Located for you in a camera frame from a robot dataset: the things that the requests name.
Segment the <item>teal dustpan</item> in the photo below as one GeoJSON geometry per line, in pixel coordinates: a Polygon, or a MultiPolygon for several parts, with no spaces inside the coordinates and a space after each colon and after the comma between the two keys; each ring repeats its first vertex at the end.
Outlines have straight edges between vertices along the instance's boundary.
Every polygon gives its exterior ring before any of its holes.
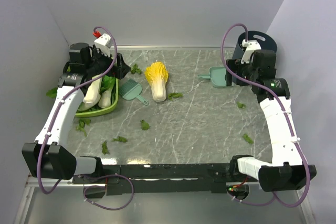
{"type": "Polygon", "coordinates": [[[199,80],[210,80],[215,88],[224,88],[226,87],[225,74],[225,67],[210,67],[208,74],[198,74],[197,77],[199,80]]]}

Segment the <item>teal hand brush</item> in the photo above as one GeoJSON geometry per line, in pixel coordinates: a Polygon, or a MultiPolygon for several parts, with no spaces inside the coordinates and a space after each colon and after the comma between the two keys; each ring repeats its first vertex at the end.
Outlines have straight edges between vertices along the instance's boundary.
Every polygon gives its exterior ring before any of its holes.
{"type": "Polygon", "coordinates": [[[119,95],[125,100],[138,99],[144,105],[149,105],[149,102],[141,96],[142,86],[133,79],[129,79],[122,84],[118,91],[119,95]]]}

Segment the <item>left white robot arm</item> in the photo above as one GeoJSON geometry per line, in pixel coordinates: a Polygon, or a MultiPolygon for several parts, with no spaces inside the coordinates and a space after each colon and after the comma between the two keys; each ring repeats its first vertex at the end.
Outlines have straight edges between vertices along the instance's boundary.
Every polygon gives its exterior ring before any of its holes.
{"type": "Polygon", "coordinates": [[[22,155],[33,177],[66,180],[84,174],[90,182],[98,183],[104,176],[101,159],[75,157],[65,148],[68,134],[80,104],[89,93],[88,81],[104,72],[121,80],[131,68],[121,53],[115,58],[106,56],[98,47],[84,42],[72,44],[69,57],[49,117],[36,139],[24,144],[22,155]]]}

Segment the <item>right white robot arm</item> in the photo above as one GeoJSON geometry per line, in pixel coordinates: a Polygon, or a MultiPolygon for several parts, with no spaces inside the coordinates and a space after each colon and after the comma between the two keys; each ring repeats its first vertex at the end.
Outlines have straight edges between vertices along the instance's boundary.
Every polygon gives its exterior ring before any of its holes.
{"type": "Polygon", "coordinates": [[[249,63],[241,59],[228,59],[225,79],[227,85],[236,77],[237,85],[251,85],[252,92],[264,113],[272,148],[271,163],[251,156],[240,156],[229,168],[235,181],[246,176],[259,181],[265,192],[298,190],[317,174],[314,165],[304,165],[296,147],[299,140],[291,115],[290,91],[284,78],[276,78],[276,53],[255,50],[249,63]]]}

